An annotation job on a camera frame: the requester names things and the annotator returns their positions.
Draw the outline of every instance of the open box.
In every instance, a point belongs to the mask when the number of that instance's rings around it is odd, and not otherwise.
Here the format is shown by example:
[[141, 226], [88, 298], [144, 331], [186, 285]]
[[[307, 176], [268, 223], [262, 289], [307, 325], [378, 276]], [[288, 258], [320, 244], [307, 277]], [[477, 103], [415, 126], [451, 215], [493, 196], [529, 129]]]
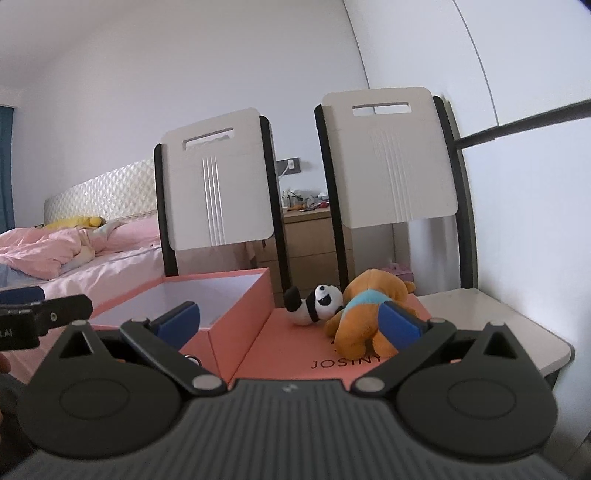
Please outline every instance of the open box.
[[274, 309], [268, 269], [163, 277], [101, 304], [95, 329], [115, 329], [131, 318], [156, 319], [185, 301], [200, 310], [199, 331], [180, 349], [230, 381]]
[[[106, 302], [90, 320], [114, 329], [131, 318], [156, 319], [185, 301], [199, 306], [199, 331], [180, 349], [229, 384], [236, 378], [317, 380], [340, 378], [345, 388], [384, 359], [340, 358], [322, 325], [294, 325], [275, 309], [268, 269], [164, 277]], [[408, 305], [431, 318], [414, 295]]]

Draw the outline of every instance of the panda plush toy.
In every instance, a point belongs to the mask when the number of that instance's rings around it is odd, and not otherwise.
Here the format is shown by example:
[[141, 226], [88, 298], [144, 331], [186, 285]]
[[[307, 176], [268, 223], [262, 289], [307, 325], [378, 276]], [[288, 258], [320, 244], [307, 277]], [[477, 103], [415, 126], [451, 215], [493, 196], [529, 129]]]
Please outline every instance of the panda plush toy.
[[283, 300], [290, 320], [296, 325], [329, 320], [343, 309], [343, 294], [333, 285], [318, 285], [305, 299], [293, 286], [283, 294]]

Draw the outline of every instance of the wall outlet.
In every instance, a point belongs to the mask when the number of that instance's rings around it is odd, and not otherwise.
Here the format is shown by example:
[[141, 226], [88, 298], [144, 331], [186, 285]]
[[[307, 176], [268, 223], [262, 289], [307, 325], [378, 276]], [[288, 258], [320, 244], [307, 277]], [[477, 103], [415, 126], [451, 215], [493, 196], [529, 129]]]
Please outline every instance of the wall outlet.
[[294, 173], [300, 173], [300, 158], [286, 158], [285, 160], [277, 160], [275, 162], [275, 172], [277, 173], [277, 176], [281, 175], [286, 168], [287, 171], [284, 173], [283, 176], [292, 175]]

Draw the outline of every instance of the chair backrest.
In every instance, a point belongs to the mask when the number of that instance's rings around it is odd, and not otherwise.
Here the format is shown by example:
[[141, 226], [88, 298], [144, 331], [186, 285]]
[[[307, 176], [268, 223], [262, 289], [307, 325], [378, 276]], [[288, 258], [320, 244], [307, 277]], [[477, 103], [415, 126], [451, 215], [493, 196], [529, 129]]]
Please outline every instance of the chair backrest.
[[453, 135], [445, 135], [444, 110], [423, 87], [330, 93], [316, 108], [341, 284], [348, 283], [343, 225], [355, 229], [456, 212], [458, 236], [467, 238], [460, 242], [460, 263], [470, 284], [469, 200]]
[[283, 289], [291, 286], [271, 126], [254, 108], [178, 128], [154, 151], [167, 274], [174, 251], [275, 235]]

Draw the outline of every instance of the blue gripper pad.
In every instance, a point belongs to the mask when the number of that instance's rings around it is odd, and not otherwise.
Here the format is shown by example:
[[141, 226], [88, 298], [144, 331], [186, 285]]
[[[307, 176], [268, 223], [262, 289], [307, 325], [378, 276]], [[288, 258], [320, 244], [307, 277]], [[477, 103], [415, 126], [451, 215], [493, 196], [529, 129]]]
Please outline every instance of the blue gripper pad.
[[12, 288], [0, 291], [0, 304], [22, 305], [45, 300], [45, 291], [41, 287]]
[[154, 333], [170, 346], [180, 350], [199, 331], [199, 323], [199, 307], [191, 302], [164, 323], [160, 323]]
[[378, 327], [398, 351], [412, 345], [428, 330], [426, 322], [411, 315], [393, 301], [379, 306]]

